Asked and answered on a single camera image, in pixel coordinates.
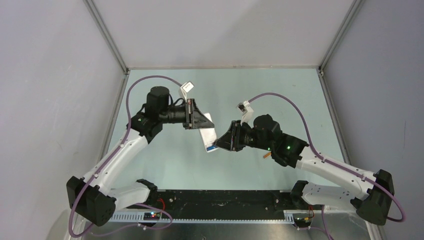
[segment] white wall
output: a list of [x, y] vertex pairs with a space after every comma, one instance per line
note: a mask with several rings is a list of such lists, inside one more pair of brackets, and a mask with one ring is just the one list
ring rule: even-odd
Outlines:
[[318, 66], [353, 0], [96, 0], [129, 67]]
[[123, 75], [82, 0], [2, 1], [0, 30], [0, 238], [45, 239], [67, 180], [101, 154]]
[[365, 1], [324, 70], [352, 163], [393, 176], [407, 220], [388, 222], [388, 239], [424, 234], [423, 13], [422, 0]]

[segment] robotic arm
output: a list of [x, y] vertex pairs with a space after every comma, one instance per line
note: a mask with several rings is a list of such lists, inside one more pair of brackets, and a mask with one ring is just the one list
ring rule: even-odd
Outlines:
[[248, 101], [240, 103], [241, 120], [231, 122], [228, 131], [216, 140], [214, 145], [228, 151], [241, 151], [244, 147], [263, 149], [271, 152], [275, 162], [283, 167], [305, 170], [321, 176], [340, 187], [322, 186], [307, 181], [298, 181], [291, 191], [293, 202], [298, 205], [331, 205], [351, 209], [364, 220], [384, 225], [391, 205], [391, 198], [365, 179], [360, 179], [331, 163], [336, 162], [343, 168], [355, 171], [368, 179], [379, 183], [392, 195], [394, 194], [392, 176], [380, 170], [376, 174], [356, 168], [344, 162], [323, 156], [323, 160], [304, 140], [283, 133], [280, 124], [270, 115], [261, 115], [253, 121], [253, 127], [247, 123], [253, 115]]
[[147, 94], [146, 103], [131, 118], [130, 130], [122, 136], [113, 148], [114, 151], [104, 156], [82, 178], [72, 176], [69, 179], [66, 189], [70, 207], [73, 207], [80, 191], [92, 176], [94, 179], [83, 192], [75, 211], [97, 226], [104, 225], [115, 210], [145, 202], [150, 191], [156, 188], [147, 180], [140, 179], [133, 185], [117, 189], [113, 189], [112, 184], [128, 163], [162, 131], [163, 124], [181, 123], [185, 129], [214, 127], [214, 124], [199, 111], [195, 100], [187, 99], [186, 93], [192, 87], [190, 82], [182, 85], [180, 88], [182, 98], [176, 102], [166, 87], [153, 87]]

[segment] white table surface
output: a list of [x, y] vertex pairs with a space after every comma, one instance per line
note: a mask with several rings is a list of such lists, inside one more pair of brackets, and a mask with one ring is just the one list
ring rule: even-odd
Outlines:
[[[236, 108], [238, 103], [264, 92], [282, 94], [302, 111], [315, 147], [343, 160], [315, 69], [132, 70], [124, 99], [132, 83], [149, 75], [164, 75], [180, 83], [191, 81], [195, 87], [188, 97], [196, 100], [203, 113], [211, 114], [219, 137], [228, 130], [232, 120], [241, 119]], [[131, 115], [146, 102], [146, 95], [154, 86], [167, 87], [174, 100], [179, 98], [178, 86], [174, 83], [160, 78], [144, 80], [131, 91]], [[307, 140], [301, 118], [283, 99], [264, 96], [251, 106], [253, 119], [270, 114], [284, 133]], [[124, 133], [126, 124], [123, 100], [109, 150]], [[334, 186], [312, 173], [282, 167], [271, 157], [263, 159], [266, 153], [249, 147], [240, 152], [218, 149], [206, 153], [198, 130], [184, 130], [181, 124], [164, 124], [162, 132], [125, 168], [114, 187], [127, 186], [138, 179], [146, 179], [159, 189], [183, 190], [291, 190], [298, 180]]]

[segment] orange object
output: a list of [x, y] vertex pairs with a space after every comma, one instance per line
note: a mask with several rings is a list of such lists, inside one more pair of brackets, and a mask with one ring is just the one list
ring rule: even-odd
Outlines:
[[268, 152], [267, 154], [263, 155], [263, 158], [266, 159], [271, 155], [271, 152]]

